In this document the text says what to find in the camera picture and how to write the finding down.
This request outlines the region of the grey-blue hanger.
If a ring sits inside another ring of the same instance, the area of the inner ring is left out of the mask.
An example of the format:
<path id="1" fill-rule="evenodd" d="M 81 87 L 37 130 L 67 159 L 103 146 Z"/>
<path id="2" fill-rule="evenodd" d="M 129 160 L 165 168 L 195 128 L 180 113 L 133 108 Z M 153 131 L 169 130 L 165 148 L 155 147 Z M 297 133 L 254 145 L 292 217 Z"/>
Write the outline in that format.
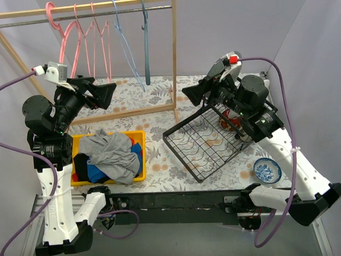
<path id="1" fill-rule="evenodd" d="M 148 13 L 145 8 L 145 1 L 141 0 L 144 25 L 141 27 L 144 31 L 144 59 L 145 59 L 145 82 L 151 84 L 149 67 L 149 38 L 148 38 Z"/>

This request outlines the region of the light blue hanger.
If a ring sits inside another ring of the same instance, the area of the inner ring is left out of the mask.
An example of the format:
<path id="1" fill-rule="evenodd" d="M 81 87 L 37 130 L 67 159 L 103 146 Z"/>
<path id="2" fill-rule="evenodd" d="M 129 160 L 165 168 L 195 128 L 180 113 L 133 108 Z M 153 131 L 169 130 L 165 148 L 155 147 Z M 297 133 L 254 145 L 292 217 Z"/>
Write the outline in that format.
<path id="1" fill-rule="evenodd" d="M 113 21 L 113 24 L 114 24 L 115 29 L 117 31 L 118 38 L 119 38 L 119 41 L 120 41 L 120 44 L 121 44 L 121 48 L 122 48 L 123 54 L 125 56 L 127 64 L 130 67 L 130 70 L 132 71 L 134 77 L 136 78 L 136 80 L 138 82 L 138 85 L 140 86 L 142 91 L 145 92 L 145 86 L 144 86 L 144 84 L 142 82 L 141 77 L 138 74 L 138 71 L 137 71 L 137 68 L 136 68 L 136 64 L 135 64 L 135 61 L 134 61 L 134 57 L 132 55 L 132 52 L 131 52 L 131 49 L 129 47 L 128 41 L 125 38 L 125 35 L 124 35 L 124 33 L 122 31 L 122 28 L 120 26 L 116 1 L 112 1 L 112 3 L 113 3 L 113 6 L 115 8 L 115 12 L 116 12 L 116 14 L 115 14 L 116 20 Z"/>

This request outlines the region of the grey tank top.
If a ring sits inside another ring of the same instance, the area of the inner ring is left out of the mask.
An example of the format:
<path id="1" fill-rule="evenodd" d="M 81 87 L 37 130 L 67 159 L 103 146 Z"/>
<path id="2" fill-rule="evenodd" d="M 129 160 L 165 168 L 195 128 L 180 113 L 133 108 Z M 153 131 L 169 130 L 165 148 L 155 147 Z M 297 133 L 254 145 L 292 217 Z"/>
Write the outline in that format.
<path id="1" fill-rule="evenodd" d="M 87 175 L 92 183 L 109 179 L 129 185 L 142 171 L 142 147 L 124 133 L 97 130 L 79 139 L 78 152 L 87 156 Z"/>

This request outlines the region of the thin pink hanger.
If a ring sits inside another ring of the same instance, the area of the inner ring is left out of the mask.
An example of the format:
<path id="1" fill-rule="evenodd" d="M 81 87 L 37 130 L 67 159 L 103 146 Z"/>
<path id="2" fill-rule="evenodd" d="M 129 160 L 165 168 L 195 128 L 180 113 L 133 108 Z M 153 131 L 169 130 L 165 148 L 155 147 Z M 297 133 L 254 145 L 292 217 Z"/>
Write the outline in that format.
<path id="1" fill-rule="evenodd" d="M 87 60 L 87 68 L 88 68 L 88 74 L 89 76 L 93 76 L 95 77 L 95 61 L 96 61 L 96 39 L 95 39 L 95 23 L 94 21 L 91 21 L 88 29 L 86 31 L 84 31 L 84 29 L 82 28 L 80 22 L 79 22 L 79 18 L 77 15 L 77 4 L 74 4 L 74 14 L 75 14 L 75 18 L 76 18 L 76 22 L 79 26 L 80 32 L 83 36 L 84 39 L 84 43 L 85 43 L 85 52 L 86 52 L 86 60 Z M 90 48 L 89 48 L 89 43 L 88 43 L 88 36 L 90 35 L 90 32 L 93 32 L 93 63 L 91 65 L 90 63 Z"/>
<path id="2" fill-rule="evenodd" d="M 112 80 L 111 52 L 110 52 L 110 39 L 111 39 L 111 37 L 110 37 L 109 21 L 106 20 L 103 28 L 101 29 L 99 26 L 98 20 L 96 18 L 93 2 L 91 2 L 91 10 L 92 10 L 92 15 L 93 15 L 95 30 L 100 35 L 102 53 L 103 53 L 103 61 L 104 61 L 104 66 L 105 66 L 105 73 L 106 73 L 108 82 L 111 82 L 111 80 Z"/>

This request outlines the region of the thick pink hanger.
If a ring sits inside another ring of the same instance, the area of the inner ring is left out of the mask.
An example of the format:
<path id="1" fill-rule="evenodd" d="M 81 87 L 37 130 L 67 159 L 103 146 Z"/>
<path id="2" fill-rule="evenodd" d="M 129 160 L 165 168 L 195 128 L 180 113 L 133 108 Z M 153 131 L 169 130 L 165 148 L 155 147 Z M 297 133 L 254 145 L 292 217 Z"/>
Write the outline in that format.
<path id="1" fill-rule="evenodd" d="M 77 64 L 78 64 L 78 59 L 79 59 L 79 54 L 80 54 L 82 32 L 81 32 L 81 29 L 80 29 L 77 21 L 72 21 L 70 24 L 68 24 L 66 29 L 63 30 L 59 23 L 56 23 L 55 21 L 53 21 L 52 8 L 55 8 L 55 5 L 52 2 L 46 3 L 45 11 L 46 11 L 48 21 L 49 21 L 50 25 L 52 26 L 52 28 L 54 28 L 56 31 L 59 32 L 59 34 L 62 38 L 62 42 L 61 42 L 61 46 L 60 46 L 60 54 L 59 54 L 59 63 L 64 64 L 66 46 L 67 46 L 67 42 L 68 42 L 68 39 L 69 39 L 69 36 L 70 36 L 72 30 L 76 29 L 77 33 L 78 33 L 78 42 L 76 45 L 74 61 L 72 64 L 72 69 L 71 69 L 71 78 L 74 78 L 74 76 L 76 74 Z"/>

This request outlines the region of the blue tank top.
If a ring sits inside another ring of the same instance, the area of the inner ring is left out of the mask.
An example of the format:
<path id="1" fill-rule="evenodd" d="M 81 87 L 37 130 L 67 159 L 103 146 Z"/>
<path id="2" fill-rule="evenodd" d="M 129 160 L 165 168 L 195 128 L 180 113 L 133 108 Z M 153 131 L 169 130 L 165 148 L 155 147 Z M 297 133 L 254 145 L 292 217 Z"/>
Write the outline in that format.
<path id="1" fill-rule="evenodd" d="M 143 168 L 143 150 L 139 143 L 131 147 L 96 153 L 87 160 L 87 175 L 92 183 L 108 180 L 131 184 Z"/>

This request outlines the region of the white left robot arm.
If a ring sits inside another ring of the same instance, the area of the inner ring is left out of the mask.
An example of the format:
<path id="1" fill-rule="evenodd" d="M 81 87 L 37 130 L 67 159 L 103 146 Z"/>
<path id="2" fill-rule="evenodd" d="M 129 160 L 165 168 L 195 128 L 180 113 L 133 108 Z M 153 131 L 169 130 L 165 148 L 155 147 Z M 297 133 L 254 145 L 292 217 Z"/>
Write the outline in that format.
<path id="1" fill-rule="evenodd" d="M 44 236 L 36 255 L 74 254 L 88 251 L 93 223 L 113 208 L 107 186 L 91 189 L 74 213 L 71 196 L 73 138 L 66 130 L 83 107 L 107 109 L 115 83 L 94 85 L 93 77 L 69 78 L 71 89 L 59 86 L 54 102 L 42 95 L 28 98 L 23 106 L 27 141 L 44 200 Z"/>

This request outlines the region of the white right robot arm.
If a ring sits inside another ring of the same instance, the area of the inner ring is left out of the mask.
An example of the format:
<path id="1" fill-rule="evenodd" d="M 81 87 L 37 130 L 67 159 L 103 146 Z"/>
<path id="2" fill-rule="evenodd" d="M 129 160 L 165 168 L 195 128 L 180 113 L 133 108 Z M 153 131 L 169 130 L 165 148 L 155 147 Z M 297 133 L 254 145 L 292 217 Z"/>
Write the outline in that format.
<path id="1" fill-rule="evenodd" d="M 268 188 L 259 183 L 248 186 L 233 202 L 247 212 L 259 206 L 287 212 L 302 226 L 309 226 L 340 198 L 340 184 L 323 177 L 295 145 L 268 101 L 269 80 L 247 75 L 235 85 L 231 75 L 206 76 L 197 85 L 182 92 L 193 105 L 199 105 L 205 94 L 208 103 L 220 103 L 240 117 L 246 135 L 267 151 L 291 178 L 292 189 Z"/>

